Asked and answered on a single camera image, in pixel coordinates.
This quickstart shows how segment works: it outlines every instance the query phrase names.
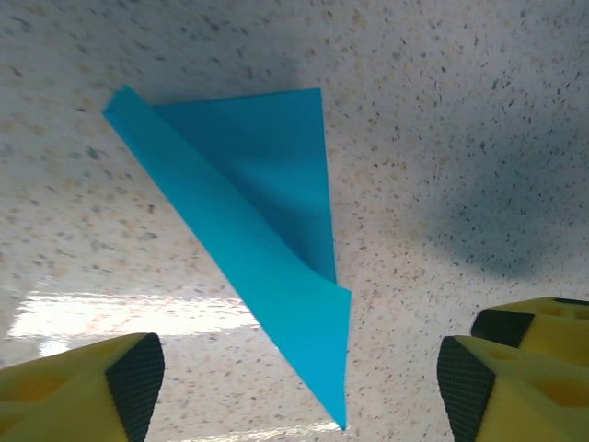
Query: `table surface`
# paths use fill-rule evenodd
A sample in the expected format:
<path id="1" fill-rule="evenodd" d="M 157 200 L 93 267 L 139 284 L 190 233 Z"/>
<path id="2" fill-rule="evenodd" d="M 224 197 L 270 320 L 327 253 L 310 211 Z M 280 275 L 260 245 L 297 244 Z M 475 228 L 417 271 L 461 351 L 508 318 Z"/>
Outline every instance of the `table surface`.
<path id="1" fill-rule="evenodd" d="M 443 336 L 588 298 L 584 2 L 0 4 L 0 363 L 157 332 L 148 441 L 449 441 Z M 321 87 L 350 427 L 284 362 L 101 110 Z"/>

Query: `speckled countertop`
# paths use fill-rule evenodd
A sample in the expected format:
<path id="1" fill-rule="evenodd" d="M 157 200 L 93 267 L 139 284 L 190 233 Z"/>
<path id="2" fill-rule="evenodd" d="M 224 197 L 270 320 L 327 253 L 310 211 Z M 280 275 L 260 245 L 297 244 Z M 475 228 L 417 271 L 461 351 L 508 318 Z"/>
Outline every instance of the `speckled countertop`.
<path id="1" fill-rule="evenodd" d="M 587 298 L 589 19 L 524 0 L 0 3 L 3 366 L 158 332 L 149 441 L 449 441 L 441 337 Z M 349 430 L 248 314 L 100 111 L 322 87 Z"/>

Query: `yellow plastic part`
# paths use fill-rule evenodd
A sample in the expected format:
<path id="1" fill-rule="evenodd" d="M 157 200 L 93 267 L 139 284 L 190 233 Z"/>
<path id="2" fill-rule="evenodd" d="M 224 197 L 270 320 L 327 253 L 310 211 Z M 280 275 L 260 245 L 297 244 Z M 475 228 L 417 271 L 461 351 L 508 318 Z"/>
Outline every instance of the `yellow plastic part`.
<path id="1" fill-rule="evenodd" d="M 519 344 L 520 349 L 589 367 L 589 306 L 540 297 L 490 310 L 535 315 Z"/>
<path id="2" fill-rule="evenodd" d="M 589 440 L 587 368 L 478 338 L 455 339 L 495 374 L 477 442 Z"/>
<path id="3" fill-rule="evenodd" d="M 145 336 L 126 335 L 0 370 L 0 441 L 129 442 L 105 373 Z"/>

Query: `yellow object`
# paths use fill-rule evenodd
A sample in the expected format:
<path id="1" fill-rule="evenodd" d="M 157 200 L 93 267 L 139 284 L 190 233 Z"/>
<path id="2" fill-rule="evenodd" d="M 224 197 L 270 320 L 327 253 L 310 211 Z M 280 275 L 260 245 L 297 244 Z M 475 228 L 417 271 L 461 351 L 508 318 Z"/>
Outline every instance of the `yellow object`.
<path id="1" fill-rule="evenodd" d="M 586 301 L 541 297 L 489 308 L 477 316 L 471 334 L 589 367 Z"/>
<path id="2" fill-rule="evenodd" d="M 164 372 L 137 333 L 0 370 L 1 442 L 143 442 Z"/>
<path id="3" fill-rule="evenodd" d="M 445 337 L 438 382 L 456 442 L 589 440 L 589 370 L 499 343 Z"/>

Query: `paper airplane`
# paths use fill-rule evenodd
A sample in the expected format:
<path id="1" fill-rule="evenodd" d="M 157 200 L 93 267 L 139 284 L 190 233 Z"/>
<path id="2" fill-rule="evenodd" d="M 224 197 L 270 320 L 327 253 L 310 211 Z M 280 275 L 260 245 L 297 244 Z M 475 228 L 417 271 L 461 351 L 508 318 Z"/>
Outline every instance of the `paper airplane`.
<path id="1" fill-rule="evenodd" d="M 151 107 L 124 87 L 104 113 L 345 428 L 351 293 L 336 284 L 320 91 Z"/>

